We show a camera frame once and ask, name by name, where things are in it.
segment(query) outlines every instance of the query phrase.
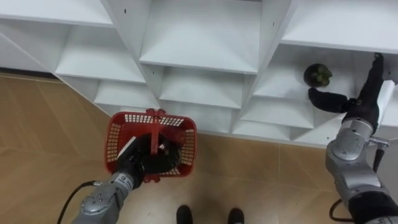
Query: floor tile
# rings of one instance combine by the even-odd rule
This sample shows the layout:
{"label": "floor tile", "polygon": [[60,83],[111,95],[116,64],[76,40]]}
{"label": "floor tile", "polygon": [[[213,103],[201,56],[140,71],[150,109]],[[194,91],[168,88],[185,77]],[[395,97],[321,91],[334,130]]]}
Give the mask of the floor tile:
{"label": "floor tile", "polygon": [[226,223],[229,211],[239,207],[247,223],[276,224],[277,197],[277,184],[195,173],[133,192],[120,223],[175,223],[178,207],[188,205],[195,223]]}
{"label": "floor tile", "polygon": [[29,110],[23,110],[16,98],[17,89],[9,85],[10,78],[0,77],[0,139],[1,145],[28,152],[43,151],[37,133],[27,119]]}
{"label": "floor tile", "polygon": [[325,167],[326,151],[280,145],[281,184],[335,192],[334,180]]}
{"label": "floor tile", "polygon": [[278,144],[199,134],[195,160],[195,168],[209,174],[278,181]]}
{"label": "floor tile", "polygon": [[68,86],[59,83],[37,84],[53,111],[63,132],[68,136],[74,151],[86,159],[103,159],[104,136],[93,118],[86,112],[81,98]]}
{"label": "floor tile", "polygon": [[60,126],[49,104],[44,99],[36,82],[5,78],[7,85],[24,112],[24,117],[33,133],[49,153],[76,155],[74,148]]}
{"label": "floor tile", "polygon": [[[338,199],[337,193],[281,185],[279,224],[335,223],[329,219],[329,209]],[[349,214],[340,205],[336,209],[335,216],[346,218]]]}

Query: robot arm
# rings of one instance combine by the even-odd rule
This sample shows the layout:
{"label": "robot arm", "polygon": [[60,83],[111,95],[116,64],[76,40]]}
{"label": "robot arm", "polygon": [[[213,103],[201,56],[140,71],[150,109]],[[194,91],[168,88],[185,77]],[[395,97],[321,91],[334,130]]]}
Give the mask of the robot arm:
{"label": "robot arm", "polygon": [[398,206],[366,162],[364,150],[370,141],[387,144],[372,137],[394,90],[394,82],[384,81],[383,73],[384,59],[375,54],[359,98],[326,149],[326,168],[355,223],[398,223]]}
{"label": "robot arm", "polygon": [[125,172],[116,172],[98,186],[81,203],[73,224],[116,223],[123,202],[134,189],[134,178]]}

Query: person's foot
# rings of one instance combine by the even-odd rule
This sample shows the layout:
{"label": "person's foot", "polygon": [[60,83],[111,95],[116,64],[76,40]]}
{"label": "person's foot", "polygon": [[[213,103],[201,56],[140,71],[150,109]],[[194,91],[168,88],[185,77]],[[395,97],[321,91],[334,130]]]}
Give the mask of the person's foot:
{"label": "person's foot", "polygon": [[244,215],[239,208],[232,208],[228,215],[228,224],[243,224]]}
{"label": "person's foot", "polygon": [[192,212],[187,205],[177,209],[177,224],[193,224]]}

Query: red plastic basket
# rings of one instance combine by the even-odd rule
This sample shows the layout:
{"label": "red plastic basket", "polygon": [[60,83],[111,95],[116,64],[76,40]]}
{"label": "red plastic basket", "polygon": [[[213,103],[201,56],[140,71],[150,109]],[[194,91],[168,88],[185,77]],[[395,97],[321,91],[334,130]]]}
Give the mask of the red plastic basket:
{"label": "red plastic basket", "polygon": [[159,182],[161,177],[185,177],[193,169],[195,158],[197,128],[190,119],[165,114],[164,110],[148,109],[146,113],[119,112],[113,115],[108,125],[105,141],[105,166],[114,172],[120,150],[133,136],[152,133],[151,154],[157,153],[159,133],[182,145],[182,162],[169,172],[147,175],[144,182]]}

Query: shelf compartment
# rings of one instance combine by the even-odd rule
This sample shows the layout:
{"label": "shelf compartment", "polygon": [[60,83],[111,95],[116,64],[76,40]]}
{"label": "shelf compartment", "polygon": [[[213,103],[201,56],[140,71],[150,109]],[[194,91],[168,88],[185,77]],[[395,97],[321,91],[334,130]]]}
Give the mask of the shelf compartment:
{"label": "shelf compartment", "polygon": [[340,127],[341,120],[336,118],[318,127],[317,129],[311,130],[301,135],[295,141],[327,146],[329,142],[336,139],[336,135],[338,130],[340,130]]}
{"label": "shelf compartment", "polygon": [[0,19],[0,30],[3,36],[28,57],[44,67],[47,72],[53,73],[67,40],[70,25]]}
{"label": "shelf compartment", "polygon": [[94,103],[159,108],[159,104],[147,85],[101,80]]}
{"label": "shelf compartment", "polygon": [[40,63],[37,63],[25,51],[15,45],[15,43],[0,34],[0,49],[5,55],[0,60],[1,68],[13,68],[18,70],[29,70],[35,72],[49,72]]}
{"label": "shelf compartment", "polygon": [[66,77],[63,75],[60,75],[59,77],[63,82],[76,92],[80,93],[80,95],[84,96],[87,100],[90,102],[94,101],[100,84],[99,80],[92,78]]}
{"label": "shelf compartment", "polygon": [[163,108],[167,114],[191,118],[199,131],[229,133],[232,118],[231,109],[171,101],[165,101]]}
{"label": "shelf compartment", "polygon": [[113,28],[72,27],[55,73],[145,83]]}
{"label": "shelf compartment", "polygon": [[354,68],[350,51],[280,44],[257,85],[255,96],[309,101],[303,74],[314,63],[325,64],[333,76],[320,91],[355,97]]}
{"label": "shelf compartment", "polygon": [[233,134],[244,136],[255,136],[266,139],[291,140],[297,133],[302,131],[300,128],[293,128],[277,124],[260,123],[253,121],[238,121],[234,127]]}
{"label": "shelf compartment", "polygon": [[252,98],[241,119],[297,128],[314,128],[313,107],[310,103],[278,98]]}
{"label": "shelf compartment", "polygon": [[192,68],[164,70],[161,100],[240,108],[244,76]]}
{"label": "shelf compartment", "polygon": [[140,61],[257,73],[261,2],[153,0]]}
{"label": "shelf compartment", "polygon": [[101,0],[2,1],[0,17],[76,25],[113,26]]}
{"label": "shelf compartment", "polygon": [[397,8],[394,0],[304,0],[282,43],[398,54]]}
{"label": "shelf compartment", "polygon": [[101,108],[106,114],[109,116],[113,116],[117,112],[119,112],[120,106],[114,106],[114,105],[103,105],[100,103],[97,103],[97,106]]}

